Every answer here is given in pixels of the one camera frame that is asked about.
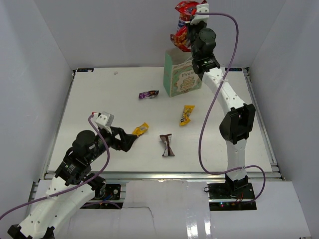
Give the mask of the yellow candy pack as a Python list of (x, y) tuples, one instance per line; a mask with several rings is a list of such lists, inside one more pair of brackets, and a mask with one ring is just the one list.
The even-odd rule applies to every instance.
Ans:
[(149, 129), (149, 125), (144, 122), (142, 125), (140, 125), (139, 127), (136, 127), (134, 129), (134, 131), (132, 132), (133, 135), (140, 137), (141, 135), (143, 135), (144, 133), (146, 133)]
[(190, 120), (190, 115), (192, 111), (194, 110), (195, 105), (184, 105), (182, 116), (180, 119), (180, 126), (185, 126), (187, 125), (191, 120)]

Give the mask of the red snack bag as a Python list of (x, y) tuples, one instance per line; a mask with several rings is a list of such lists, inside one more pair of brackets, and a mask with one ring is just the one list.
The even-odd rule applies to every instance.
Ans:
[(203, 0), (202, 2), (183, 0), (175, 7), (175, 10), (179, 12), (179, 20), (177, 25), (177, 31), (175, 34), (170, 35), (170, 40), (175, 47), (179, 48), (183, 52), (191, 51), (190, 43), (187, 40), (186, 22), (190, 21), (190, 18), (196, 12), (197, 5), (206, 3), (206, 0)]

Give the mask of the brown white candy bar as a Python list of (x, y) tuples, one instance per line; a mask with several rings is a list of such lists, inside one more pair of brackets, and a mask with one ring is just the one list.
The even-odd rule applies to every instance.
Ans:
[(162, 157), (173, 157), (175, 156), (171, 146), (170, 146), (170, 142), (171, 142), (171, 137), (172, 137), (172, 134), (169, 133), (169, 134), (161, 134), (160, 136), (160, 139), (162, 141), (162, 143), (164, 143), (165, 145), (165, 149), (164, 149), (164, 152), (162, 154)]

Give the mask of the green paper gift bag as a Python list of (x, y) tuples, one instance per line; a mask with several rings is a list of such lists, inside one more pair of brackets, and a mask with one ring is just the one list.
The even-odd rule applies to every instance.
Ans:
[(163, 86), (169, 97), (199, 90), (202, 87), (202, 81), (193, 70), (190, 52), (185, 52), (188, 54), (188, 59), (184, 63), (172, 64), (171, 56), (181, 52), (183, 51), (177, 47), (165, 51)]

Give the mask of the purple candy bar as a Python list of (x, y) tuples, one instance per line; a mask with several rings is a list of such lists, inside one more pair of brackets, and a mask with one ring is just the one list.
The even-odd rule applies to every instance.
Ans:
[(159, 94), (159, 90), (151, 90), (139, 93), (139, 100), (142, 99), (152, 99), (155, 98)]

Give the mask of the blue chips bag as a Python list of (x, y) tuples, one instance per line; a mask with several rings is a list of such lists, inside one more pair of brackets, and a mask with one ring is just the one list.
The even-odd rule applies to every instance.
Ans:
[(181, 52), (180, 54), (174, 54), (171, 56), (172, 64), (178, 65), (184, 63), (188, 59), (188, 54)]

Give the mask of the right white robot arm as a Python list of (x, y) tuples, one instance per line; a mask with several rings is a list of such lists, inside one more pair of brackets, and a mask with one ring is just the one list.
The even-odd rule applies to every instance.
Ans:
[(215, 32), (204, 21), (188, 23), (186, 27), (194, 72), (209, 87), (214, 94), (213, 100), (220, 103), (224, 112), (219, 131), (227, 146), (225, 192), (228, 197), (235, 199), (248, 186), (245, 148), (253, 128), (256, 109), (253, 104), (245, 103), (226, 81), (226, 74), (213, 54), (216, 46)]

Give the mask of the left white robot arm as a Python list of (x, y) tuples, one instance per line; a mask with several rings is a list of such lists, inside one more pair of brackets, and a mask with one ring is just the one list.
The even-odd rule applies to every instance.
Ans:
[(79, 132), (55, 171), (45, 199), (38, 202), (7, 233), (13, 239), (53, 239), (63, 225), (87, 201), (105, 194), (104, 178), (91, 172), (91, 163), (109, 148), (127, 152), (138, 137), (120, 127)]

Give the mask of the blue label right corner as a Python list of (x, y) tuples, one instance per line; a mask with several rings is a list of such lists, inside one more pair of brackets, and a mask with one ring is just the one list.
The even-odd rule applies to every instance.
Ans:
[(231, 68), (225, 68), (225, 71), (228, 72), (242, 72), (242, 68), (238, 68), (238, 67), (231, 67)]

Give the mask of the blue label corner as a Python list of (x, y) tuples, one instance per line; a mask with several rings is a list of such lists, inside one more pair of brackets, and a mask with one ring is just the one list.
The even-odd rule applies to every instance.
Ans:
[(93, 72), (94, 68), (78, 68), (76, 72)]
[(231, 67), (231, 68), (225, 68), (225, 71), (228, 72), (242, 72), (242, 68), (238, 68), (238, 67)]

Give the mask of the blue label left corner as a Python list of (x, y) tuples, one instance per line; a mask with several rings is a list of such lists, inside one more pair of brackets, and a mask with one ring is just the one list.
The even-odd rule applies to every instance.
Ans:
[(78, 68), (76, 72), (93, 72), (94, 68)]

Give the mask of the aluminium table frame rail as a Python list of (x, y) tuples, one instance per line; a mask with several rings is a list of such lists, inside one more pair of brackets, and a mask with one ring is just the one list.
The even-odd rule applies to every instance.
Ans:
[[(281, 179), (281, 174), (279, 171), (265, 173), (267, 179)], [(223, 175), (210, 175), (206, 173), (130, 173), (130, 172), (104, 172), (100, 174), (104, 179), (115, 179), (115, 180), (175, 180), (175, 179), (185, 179), (185, 180), (221, 180), (224, 179)], [(247, 173), (250, 179), (263, 179), (261, 172), (257, 173)], [(53, 173), (47, 173), (44, 179), (52, 179)]]

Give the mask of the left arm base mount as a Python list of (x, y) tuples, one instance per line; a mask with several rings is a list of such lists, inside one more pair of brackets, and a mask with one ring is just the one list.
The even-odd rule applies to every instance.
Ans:
[(119, 200), (121, 193), (120, 184), (105, 184), (95, 192), (94, 199), (96, 200)]

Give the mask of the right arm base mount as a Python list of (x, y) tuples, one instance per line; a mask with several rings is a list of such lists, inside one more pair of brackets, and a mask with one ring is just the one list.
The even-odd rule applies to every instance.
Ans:
[(235, 192), (230, 192), (225, 183), (208, 184), (203, 190), (208, 194), (211, 212), (257, 210), (256, 202), (250, 202), (255, 198), (251, 183)]

